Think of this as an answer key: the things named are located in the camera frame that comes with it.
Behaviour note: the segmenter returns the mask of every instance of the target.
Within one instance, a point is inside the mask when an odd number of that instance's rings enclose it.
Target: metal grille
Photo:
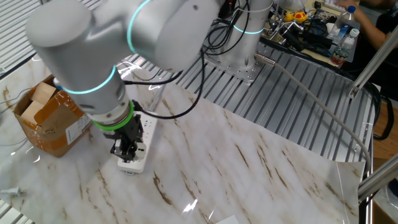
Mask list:
[[[0,224],[34,224],[34,222],[0,200]]]
[[[355,100],[347,97],[351,80],[313,62],[265,47],[264,55],[283,65],[344,121],[369,146],[374,107],[371,96],[361,91]],[[126,60],[158,71],[146,59],[133,55]],[[198,93],[201,62],[183,72],[175,84]],[[263,67],[253,83],[245,83],[206,65],[203,97],[268,130],[334,161],[363,161],[351,136],[277,68]]]
[[[80,1],[89,9],[101,3],[101,0]],[[38,7],[38,0],[0,2],[0,76],[35,53],[25,36],[25,24]]]

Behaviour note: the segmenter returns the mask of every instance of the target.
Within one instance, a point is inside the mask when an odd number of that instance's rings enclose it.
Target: electrical outlet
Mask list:
[[[157,124],[156,118],[153,118],[141,112],[135,113],[141,115],[141,124],[144,130],[142,134],[142,141],[144,142],[146,149],[136,153],[137,155],[133,161],[124,162],[122,159],[118,160],[119,170],[126,171],[127,175],[133,175],[134,173],[141,173],[142,171],[144,171],[145,163],[150,149],[150,144],[152,142],[152,137],[154,136]]]

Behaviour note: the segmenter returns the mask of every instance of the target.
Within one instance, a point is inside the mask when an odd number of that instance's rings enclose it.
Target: marble table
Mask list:
[[[0,81],[0,101],[49,74],[31,60]],[[145,108],[158,90],[127,88]],[[195,98],[168,85],[156,112],[177,114]],[[6,110],[0,144],[24,137]],[[207,100],[182,118],[158,122],[141,174],[119,171],[111,145],[92,126],[60,159],[29,142],[0,146],[0,189],[27,191],[1,197],[38,224],[217,223],[231,215],[240,224],[358,223],[363,162],[329,161]]]

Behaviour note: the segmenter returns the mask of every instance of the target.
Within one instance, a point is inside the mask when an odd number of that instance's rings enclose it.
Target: plastic bottle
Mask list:
[[[332,53],[330,57],[330,62],[337,65],[339,68],[346,61],[349,53],[354,47],[355,38],[358,36],[359,30],[352,29],[349,32],[349,35],[344,37],[344,39],[340,42],[340,44],[335,48],[335,51]]]
[[[333,41],[333,43],[338,44],[347,33],[348,28],[354,21],[354,11],[355,7],[348,7],[346,12],[342,12],[337,18],[335,25],[331,28],[328,38]]]

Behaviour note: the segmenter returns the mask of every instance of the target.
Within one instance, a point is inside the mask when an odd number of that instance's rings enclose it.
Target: white power strip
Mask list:
[[[155,128],[156,128],[156,124],[157,124],[156,118],[153,118],[153,117],[148,116],[141,112],[136,112],[136,114],[141,115],[142,128],[144,129],[144,133],[142,134],[142,140],[144,141],[144,144],[146,145],[147,149],[146,149],[144,158],[141,160],[136,160],[134,158],[133,161],[124,162],[122,159],[119,158],[118,168],[119,168],[119,170],[126,171],[127,175],[133,175],[134,173],[139,174],[142,171],[144,171],[145,163],[147,161],[147,157],[148,157],[148,153],[149,153],[149,149],[150,149],[150,144],[152,142],[152,137],[154,136]]]

